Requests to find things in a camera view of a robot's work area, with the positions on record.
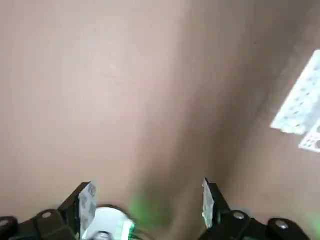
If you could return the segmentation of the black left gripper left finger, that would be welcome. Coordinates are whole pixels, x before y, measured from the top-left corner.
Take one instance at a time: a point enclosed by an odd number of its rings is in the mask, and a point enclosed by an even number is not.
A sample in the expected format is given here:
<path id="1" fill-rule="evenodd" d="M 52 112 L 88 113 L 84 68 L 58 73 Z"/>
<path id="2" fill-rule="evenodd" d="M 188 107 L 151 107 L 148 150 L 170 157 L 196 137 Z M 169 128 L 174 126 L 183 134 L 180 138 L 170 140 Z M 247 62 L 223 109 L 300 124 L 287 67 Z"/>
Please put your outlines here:
<path id="1" fill-rule="evenodd" d="M 57 209 L 46 209 L 19 223 L 14 216 L 0 218 L 2 240 L 81 240 L 95 218 L 96 185 L 82 182 Z"/>

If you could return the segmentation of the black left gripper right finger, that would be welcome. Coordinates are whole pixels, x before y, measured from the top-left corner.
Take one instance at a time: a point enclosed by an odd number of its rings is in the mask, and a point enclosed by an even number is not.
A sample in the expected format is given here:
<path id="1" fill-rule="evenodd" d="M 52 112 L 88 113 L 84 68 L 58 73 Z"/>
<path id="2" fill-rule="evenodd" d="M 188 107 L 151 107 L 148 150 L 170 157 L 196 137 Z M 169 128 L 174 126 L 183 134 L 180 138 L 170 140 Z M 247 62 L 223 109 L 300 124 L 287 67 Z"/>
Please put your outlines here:
<path id="1" fill-rule="evenodd" d="M 206 230 L 201 240 L 307 240 L 295 222 L 275 217 L 263 224 L 241 210 L 232 210 L 219 187 L 205 177 L 202 182 L 202 217 Z"/>

